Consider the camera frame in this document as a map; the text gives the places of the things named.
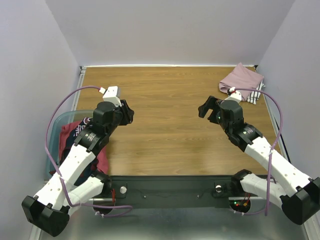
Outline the navy basketball tank top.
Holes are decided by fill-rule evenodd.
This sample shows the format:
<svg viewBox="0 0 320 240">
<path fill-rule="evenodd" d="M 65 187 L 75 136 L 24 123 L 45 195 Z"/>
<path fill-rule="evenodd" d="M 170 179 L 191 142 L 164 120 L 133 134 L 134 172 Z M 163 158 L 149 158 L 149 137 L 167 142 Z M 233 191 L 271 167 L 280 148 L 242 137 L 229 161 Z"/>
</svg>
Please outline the navy basketball tank top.
<svg viewBox="0 0 320 240">
<path fill-rule="evenodd" d="M 90 119 L 90 117 L 85 117 L 81 121 L 75 121 L 62 126 L 60 133 L 59 149 L 60 164 L 62 164 L 65 158 L 68 156 L 75 139 L 78 137 L 80 132 L 86 127 Z M 96 169 L 96 160 L 94 160 L 86 166 L 84 171 L 75 181 L 74 185 L 80 186 L 81 184 L 83 184 Z"/>
</svg>

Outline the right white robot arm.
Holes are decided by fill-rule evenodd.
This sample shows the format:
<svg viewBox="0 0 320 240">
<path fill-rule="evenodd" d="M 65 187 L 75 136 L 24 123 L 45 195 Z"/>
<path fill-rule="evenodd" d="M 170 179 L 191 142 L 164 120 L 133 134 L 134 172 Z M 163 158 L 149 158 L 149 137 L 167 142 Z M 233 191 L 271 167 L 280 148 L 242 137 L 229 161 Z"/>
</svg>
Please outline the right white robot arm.
<svg viewBox="0 0 320 240">
<path fill-rule="evenodd" d="M 198 116 L 220 125 L 229 141 L 256 160 L 276 182 L 268 182 L 249 170 L 243 169 L 232 177 L 231 192 L 244 192 L 269 200 L 297 225 L 304 224 L 320 210 L 320 179 L 311 178 L 289 163 L 269 144 L 263 134 L 244 120 L 239 101 L 209 96 L 198 108 Z"/>
</svg>

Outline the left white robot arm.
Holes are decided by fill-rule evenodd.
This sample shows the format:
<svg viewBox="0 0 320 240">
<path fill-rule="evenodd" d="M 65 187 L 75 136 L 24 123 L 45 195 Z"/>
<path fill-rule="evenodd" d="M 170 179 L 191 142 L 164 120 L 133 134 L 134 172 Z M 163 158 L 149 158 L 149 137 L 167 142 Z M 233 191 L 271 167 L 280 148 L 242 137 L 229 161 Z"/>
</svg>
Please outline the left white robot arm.
<svg viewBox="0 0 320 240">
<path fill-rule="evenodd" d="M 89 206 L 91 198 L 115 194 L 111 178 L 98 170 L 81 185 L 74 184 L 109 143 L 114 130 L 131 124 L 133 116 L 134 111 L 124 99 L 118 103 L 103 101 L 97 105 L 92 119 L 79 133 L 56 173 L 34 196 L 23 199 L 21 206 L 31 224 L 56 237 L 66 228 L 75 211 L 81 206 Z"/>
</svg>

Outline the striped white folded tank top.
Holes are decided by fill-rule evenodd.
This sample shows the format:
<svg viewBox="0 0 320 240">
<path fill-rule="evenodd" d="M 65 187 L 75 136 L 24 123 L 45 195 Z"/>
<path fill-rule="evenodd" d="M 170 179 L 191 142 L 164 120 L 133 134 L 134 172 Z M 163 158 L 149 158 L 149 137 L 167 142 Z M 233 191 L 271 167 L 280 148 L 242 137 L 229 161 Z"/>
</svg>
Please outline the striped white folded tank top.
<svg viewBox="0 0 320 240">
<path fill-rule="evenodd" d="M 253 105 L 257 104 L 257 101 L 259 100 L 260 96 L 261 96 L 261 90 L 265 87 L 265 84 L 263 83 L 263 81 L 260 82 L 260 84 L 257 86 L 257 88 L 255 89 L 255 91 L 252 91 L 250 93 L 250 95 L 247 97 L 246 101 L 248 103 L 251 103 Z"/>
</svg>

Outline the folded pink tank top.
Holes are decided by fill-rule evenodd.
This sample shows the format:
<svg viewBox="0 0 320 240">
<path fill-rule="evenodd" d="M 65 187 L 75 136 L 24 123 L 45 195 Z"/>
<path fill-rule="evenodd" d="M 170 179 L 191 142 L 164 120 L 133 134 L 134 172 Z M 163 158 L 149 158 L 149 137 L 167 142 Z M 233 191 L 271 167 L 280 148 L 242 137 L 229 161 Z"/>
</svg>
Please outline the folded pink tank top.
<svg viewBox="0 0 320 240">
<path fill-rule="evenodd" d="M 222 79 L 218 88 L 221 92 L 227 93 L 227 91 L 235 87 L 238 88 L 246 88 L 251 91 L 241 90 L 242 101 L 247 101 L 247 97 L 250 95 L 252 91 L 255 91 L 257 86 L 261 81 L 264 80 L 264 77 L 252 70 L 249 70 L 240 62 L 236 65 L 236 67 L 229 73 L 224 79 Z"/>
</svg>

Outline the maroon red tank top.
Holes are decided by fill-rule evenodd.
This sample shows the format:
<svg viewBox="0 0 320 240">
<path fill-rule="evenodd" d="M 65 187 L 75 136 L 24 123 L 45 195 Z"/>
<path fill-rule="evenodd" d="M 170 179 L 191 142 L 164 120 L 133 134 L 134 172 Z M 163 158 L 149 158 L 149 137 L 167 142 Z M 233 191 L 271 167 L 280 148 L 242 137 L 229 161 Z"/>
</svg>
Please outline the maroon red tank top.
<svg viewBox="0 0 320 240">
<path fill-rule="evenodd" d="M 59 163 L 60 163 L 60 134 L 61 134 L 61 130 L 60 130 L 60 133 L 59 133 L 59 145 L 58 145 Z M 96 169 L 99 170 L 100 172 L 103 172 L 104 174 L 108 173 L 108 168 L 109 168 L 109 162 L 108 162 L 108 158 L 107 158 L 106 152 L 107 152 L 106 151 L 106 147 L 104 147 L 100 151 L 100 153 L 98 154 L 97 160 L 96 160 L 96 164 L 95 164 L 96 165 Z"/>
</svg>

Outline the blue plastic bin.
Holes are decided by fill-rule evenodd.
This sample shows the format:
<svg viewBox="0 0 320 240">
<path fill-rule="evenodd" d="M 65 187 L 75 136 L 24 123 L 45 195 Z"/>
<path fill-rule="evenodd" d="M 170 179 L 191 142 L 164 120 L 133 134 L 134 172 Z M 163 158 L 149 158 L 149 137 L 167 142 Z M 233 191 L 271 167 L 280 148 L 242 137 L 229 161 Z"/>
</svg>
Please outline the blue plastic bin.
<svg viewBox="0 0 320 240">
<path fill-rule="evenodd" d="M 48 142 L 48 150 L 59 167 L 59 136 L 61 127 L 73 122 L 82 121 L 85 117 L 91 118 L 93 116 L 93 110 L 74 110 L 68 111 L 59 115 L 53 122 L 51 129 L 50 140 Z"/>
</svg>

